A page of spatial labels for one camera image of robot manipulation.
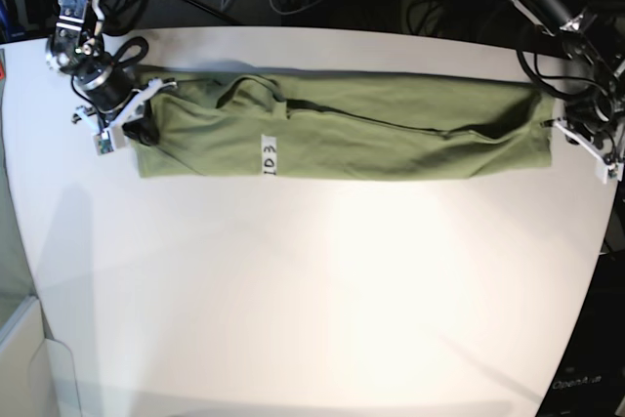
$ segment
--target metal bracket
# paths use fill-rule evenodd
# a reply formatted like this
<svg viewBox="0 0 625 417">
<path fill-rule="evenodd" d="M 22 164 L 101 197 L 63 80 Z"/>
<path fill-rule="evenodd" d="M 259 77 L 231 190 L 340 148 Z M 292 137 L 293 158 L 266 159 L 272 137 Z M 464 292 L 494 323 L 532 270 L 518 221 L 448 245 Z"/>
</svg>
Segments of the metal bracket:
<svg viewBox="0 0 625 417">
<path fill-rule="evenodd" d="M 607 161 L 606 157 L 601 154 L 601 152 L 593 145 L 592 142 L 588 141 L 586 138 L 580 136 L 574 131 L 571 131 L 568 128 L 568 124 L 566 120 L 563 118 L 556 119 L 554 121 L 554 128 L 561 131 L 565 136 L 567 136 L 572 141 L 577 142 L 588 151 L 596 160 L 597 160 L 597 176 L 604 184 L 607 184 L 610 180 L 618 180 L 623 181 L 623 173 L 625 173 L 625 163 L 623 162 L 623 148 L 620 148 L 617 151 L 617 159 L 616 161 L 610 162 Z"/>
<path fill-rule="evenodd" d="M 76 109 L 75 114 L 86 121 L 89 127 L 95 131 L 93 134 L 94 144 L 98 155 L 105 155 L 115 150 L 123 148 L 128 144 L 124 135 L 123 125 L 141 119 L 144 116 L 145 103 L 156 96 L 161 90 L 166 88 L 176 88 L 178 84 L 174 80 L 162 80 L 160 78 L 151 79 L 145 88 L 138 90 L 135 96 L 126 104 L 122 111 L 101 128 L 92 119 L 89 119 L 89 112 L 85 106 Z"/>
<path fill-rule="evenodd" d="M 106 16 L 104 15 L 102 8 L 100 7 L 100 0 L 92 0 L 91 8 L 93 9 L 94 13 L 96 14 L 96 18 L 98 19 L 98 21 L 96 21 L 96 27 L 94 28 L 94 36 L 98 37 L 102 34 Z"/>
</svg>

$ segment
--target green cloth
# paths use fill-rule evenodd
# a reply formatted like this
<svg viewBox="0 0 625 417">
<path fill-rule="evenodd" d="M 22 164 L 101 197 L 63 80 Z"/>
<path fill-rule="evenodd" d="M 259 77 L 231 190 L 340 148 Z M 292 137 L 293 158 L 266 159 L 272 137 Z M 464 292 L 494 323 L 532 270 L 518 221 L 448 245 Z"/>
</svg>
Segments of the green cloth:
<svg viewBox="0 0 625 417">
<path fill-rule="evenodd" d="M 152 100 L 161 139 L 135 145 L 143 177 L 267 173 L 273 140 L 269 169 L 289 177 L 456 179 L 551 162 L 543 123 L 554 100 L 525 84 L 342 72 L 145 77 L 155 75 L 179 88 Z"/>
</svg>

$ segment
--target folded green shirt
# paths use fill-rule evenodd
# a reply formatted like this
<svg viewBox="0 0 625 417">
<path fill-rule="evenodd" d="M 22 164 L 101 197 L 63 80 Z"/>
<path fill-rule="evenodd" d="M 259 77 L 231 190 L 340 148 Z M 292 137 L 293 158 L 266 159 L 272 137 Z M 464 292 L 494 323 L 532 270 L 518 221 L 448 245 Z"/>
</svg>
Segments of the folded green shirt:
<svg viewBox="0 0 625 417">
<path fill-rule="evenodd" d="M 554 100 L 527 84 L 387 73 L 153 71 L 141 176 L 457 179 L 551 162 Z"/>
</svg>

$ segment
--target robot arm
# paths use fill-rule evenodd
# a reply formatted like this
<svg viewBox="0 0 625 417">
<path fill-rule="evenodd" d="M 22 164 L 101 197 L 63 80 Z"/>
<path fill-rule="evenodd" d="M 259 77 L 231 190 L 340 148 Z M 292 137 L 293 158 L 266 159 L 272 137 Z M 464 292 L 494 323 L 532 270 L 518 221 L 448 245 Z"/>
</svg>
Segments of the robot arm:
<svg viewBox="0 0 625 417">
<path fill-rule="evenodd" d="M 127 68 L 141 61 L 147 41 L 135 37 L 112 56 L 104 48 L 103 0 L 59 0 L 60 15 L 55 34 L 47 45 L 48 64 L 70 75 L 71 86 L 85 101 L 73 122 L 84 120 L 94 129 L 98 154 L 125 145 L 126 137 L 144 145 L 158 143 L 158 129 L 151 118 L 149 99 L 172 81 L 152 80 L 140 88 Z M 131 49 L 139 52 L 122 61 Z M 96 115 L 97 121 L 91 120 Z"/>
<path fill-rule="evenodd" d="M 509 0 L 528 22 L 520 34 L 517 56 L 521 68 L 542 91 L 564 101 L 564 115 L 553 123 L 569 142 L 598 160 L 598 176 L 622 180 L 625 169 L 625 40 L 616 30 L 614 14 L 625 12 L 623 0 Z M 525 57 L 524 40 L 540 32 L 562 43 L 566 55 L 590 78 L 545 77 Z M 577 80 L 581 92 L 567 93 L 545 80 Z"/>
</svg>

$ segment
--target green fabric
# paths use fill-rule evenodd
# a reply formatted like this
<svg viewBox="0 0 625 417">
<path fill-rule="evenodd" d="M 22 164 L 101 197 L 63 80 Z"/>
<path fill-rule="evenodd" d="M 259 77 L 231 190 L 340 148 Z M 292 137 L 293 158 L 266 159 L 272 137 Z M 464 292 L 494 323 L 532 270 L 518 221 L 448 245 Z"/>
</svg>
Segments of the green fabric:
<svg viewBox="0 0 625 417">
<path fill-rule="evenodd" d="M 154 76 L 151 72 L 146 77 Z M 143 177 L 262 173 L 262 136 L 277 175 L 469 178 L 551 162 L 554 101 L 525 84 L 325 73 L 160 72 L 179 89 L 152 100 L 156 147 L 135 145 Z"/>
</svg>

